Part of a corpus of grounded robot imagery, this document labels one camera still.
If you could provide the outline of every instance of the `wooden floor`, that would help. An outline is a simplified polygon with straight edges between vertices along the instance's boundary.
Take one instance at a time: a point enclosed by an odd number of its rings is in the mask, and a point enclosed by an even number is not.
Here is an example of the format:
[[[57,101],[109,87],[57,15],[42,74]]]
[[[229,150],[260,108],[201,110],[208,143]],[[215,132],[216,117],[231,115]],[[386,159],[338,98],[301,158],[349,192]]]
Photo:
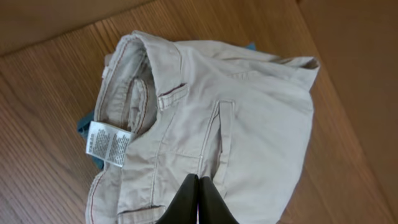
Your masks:
[[[103,58],[138,29],[283,57],[314,55],[293,0],[158,0],[0,58],[0,223],[84,223],[98,169],[76,122],[95,106]],[[280,223],[396,223],[321,69],[302,178]]]

